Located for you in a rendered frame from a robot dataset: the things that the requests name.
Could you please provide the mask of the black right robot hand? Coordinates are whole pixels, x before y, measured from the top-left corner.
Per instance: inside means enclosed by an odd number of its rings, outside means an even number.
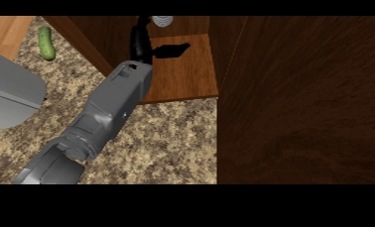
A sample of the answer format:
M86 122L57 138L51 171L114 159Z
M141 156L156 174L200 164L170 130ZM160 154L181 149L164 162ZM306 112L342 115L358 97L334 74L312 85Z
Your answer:
M153 46L147 26L151 23L148 16L138 18L130 32L130 59L153 64Z

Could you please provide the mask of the brown wooden cabinet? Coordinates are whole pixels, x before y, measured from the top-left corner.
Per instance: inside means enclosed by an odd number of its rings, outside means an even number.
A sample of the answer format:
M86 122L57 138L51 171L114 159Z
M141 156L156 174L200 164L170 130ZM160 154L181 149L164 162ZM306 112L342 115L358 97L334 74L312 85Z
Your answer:
M45 20L102 74L130 59L135 16L48 16ZM191 45L182 57L153 61L148 103L221 95L246 22L244 16L178 16L169 27L148 26L156 47Z

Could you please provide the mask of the dark brown cabinet door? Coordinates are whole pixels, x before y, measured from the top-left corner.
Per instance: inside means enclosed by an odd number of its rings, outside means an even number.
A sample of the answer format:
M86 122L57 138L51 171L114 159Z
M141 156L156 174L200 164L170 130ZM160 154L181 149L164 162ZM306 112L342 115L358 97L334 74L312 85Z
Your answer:
M252 17L219 99L222 183L375 183L375 17Z

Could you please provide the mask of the green cucumber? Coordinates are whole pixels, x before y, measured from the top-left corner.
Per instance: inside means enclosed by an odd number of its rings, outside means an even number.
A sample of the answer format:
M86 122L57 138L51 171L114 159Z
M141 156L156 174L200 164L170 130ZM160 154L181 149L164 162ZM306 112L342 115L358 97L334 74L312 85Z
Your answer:
M57 49L52 40L52 29L42 27L39 30L39 49L45 60L52 61L57 58Z

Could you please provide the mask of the pale wooden board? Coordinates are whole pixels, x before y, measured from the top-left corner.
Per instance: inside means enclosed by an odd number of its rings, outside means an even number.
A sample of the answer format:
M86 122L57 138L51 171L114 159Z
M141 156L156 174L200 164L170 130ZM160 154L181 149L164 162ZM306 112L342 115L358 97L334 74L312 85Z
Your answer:
M33 16L0 16L0 55L14 60L33 22Z

